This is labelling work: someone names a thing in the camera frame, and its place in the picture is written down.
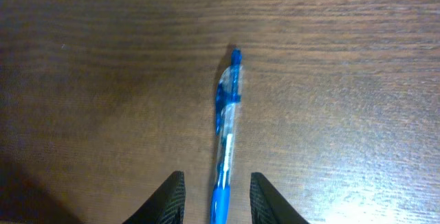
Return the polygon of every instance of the pen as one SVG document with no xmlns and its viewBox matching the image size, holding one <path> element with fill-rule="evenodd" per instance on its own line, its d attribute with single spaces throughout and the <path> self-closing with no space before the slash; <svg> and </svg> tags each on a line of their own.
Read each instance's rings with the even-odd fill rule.
<svg viewBox="0 0 440 224">
<path fill-rule="evenodd" d="M 241 52 L 239 49 L 234 49 L 231 65 L 221 75 L 215 98 L 215 134 L 219 139 L 219 149 L 210 224 L 225 224 L 228 218 L 232 157 L 241 106 L 242 81 Z"/>
</svg>

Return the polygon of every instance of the ballpoint pen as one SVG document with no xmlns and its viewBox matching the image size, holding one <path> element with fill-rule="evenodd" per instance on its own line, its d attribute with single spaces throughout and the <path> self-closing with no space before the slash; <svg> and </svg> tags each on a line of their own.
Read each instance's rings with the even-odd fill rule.
<svg viewBox="0 0 440 224">
<path fill-rule="evenodd" d="M 241 52 L 239 49 L 234 49 L 231 55 L 231 65 L 221 75 L 215 98 L 215 133 L 219 139 L 219 149 L 210 224 L 225 224 L 228 218 L 232 156 L 241 106 L 242 82 Z"/>
</svg>

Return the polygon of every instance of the blue pen grip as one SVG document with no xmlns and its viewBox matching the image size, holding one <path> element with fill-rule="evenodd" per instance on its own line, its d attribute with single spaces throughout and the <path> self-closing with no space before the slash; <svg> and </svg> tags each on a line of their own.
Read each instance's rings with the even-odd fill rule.
<svg viewBox="0 0 440 224">
<path fill-rule="evenodd" d="M 210 224 L 226 224 L 228 218 L 230 186 L 216 187 L 212 193 L 211 222 Z"/>
</svg>

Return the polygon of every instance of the dark object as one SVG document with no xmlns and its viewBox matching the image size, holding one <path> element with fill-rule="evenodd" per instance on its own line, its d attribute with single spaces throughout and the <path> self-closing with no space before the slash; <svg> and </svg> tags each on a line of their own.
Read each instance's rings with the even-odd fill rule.
<svg viewBox="0 0 440 224">
<path fill-rule="evenodd" d="M 250 207 L 253 224 L 308 224 L 259 172 L 251 174 Z"/>
<path fill-rule="evenodd" d="M 175 171 L 124 224 L 182 224 L 184 209 L 184 173 Z"/>
</svg>

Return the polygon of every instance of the table top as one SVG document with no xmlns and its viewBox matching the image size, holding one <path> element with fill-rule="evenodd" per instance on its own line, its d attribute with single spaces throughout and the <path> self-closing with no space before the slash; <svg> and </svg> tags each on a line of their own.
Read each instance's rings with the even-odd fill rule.
<svg viewBox="0 0 440 224">
<path fill-rule="evenodd" d="M 310 223 L 440 222 L 440 0 L 2 0 L 1 151 L 85 223 L 174 170 L 206 223 L 214 95 L 245 86 L 229 223 L 262 172 Z"/>
</svg>

